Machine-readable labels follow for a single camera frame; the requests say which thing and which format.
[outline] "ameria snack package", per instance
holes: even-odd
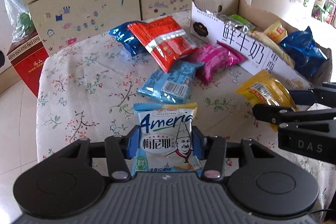
[[[243,95],[252,106],[267,104],[292,107],[295,111],[300,111],[288,90],[266,70],[261,70],[248,79],[236,93]],[[271,127],[277,131],[275,124],[271,124]]]
[[[170,70],[175,60],[197,49],[196,44],[172,16],[157,19],[147,24],[131,23],[128,28],[154,57],[165,73]]]
[[[192,121],[197,104],[134,104],[141,130],[132,175],[136,172],[197,172],[202,167],[194,154]]]

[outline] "tiled floor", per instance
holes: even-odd
[[[0,224],[21,215],[12,187],[22,172],[37,163],[36,103],[22,81],[0,94]]]

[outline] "table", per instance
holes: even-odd
[[[190,35],[191,12],[173,14]],[[41,161],[78,138],[103,141],[113,134],[126,135],[138,124],[133,103],[153,102],[137,90],[159,68],[148,53],[131,57],[107,33],[71,45],[49,57],[43,66],[37,106],[36,140]],[[256,121],[248,102],[234,91],[251,77],[239,65],[215,76],[209,85],[194,79],[187,102],[198,103],[193,125],[205,135],[240,142],[251,137],[310,172],[319,182],[315,208],[327,208],[336,189],[335,166],[292,154],[278,148],[277,133],[269,124]],[[314,105],[311,109],[323,106]],[[95,159],[93,167],[107,174],[106,161]],[[238,168],[236,159],[226,159],[226,175]]]

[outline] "red snack package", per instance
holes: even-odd
[[[197,50],[181,26],[167,16],[150,23],[131,23],[127,26],[146,50],[167,73],[179,57]]]

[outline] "box flap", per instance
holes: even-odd
[[[275,14],[256,8],[252,5],[248,5],[246,3],[246,0],[239,0],[238,14],[243,18],[246,18],[248,21],[259,27],[263,31],[279,20],[288,33],[297,31],[296,28],[288,24],[286,21],[283,21]]]
[[[238,13],[239,0],[193,0],[198,9],[202,11],[221,12],[226,15]]]

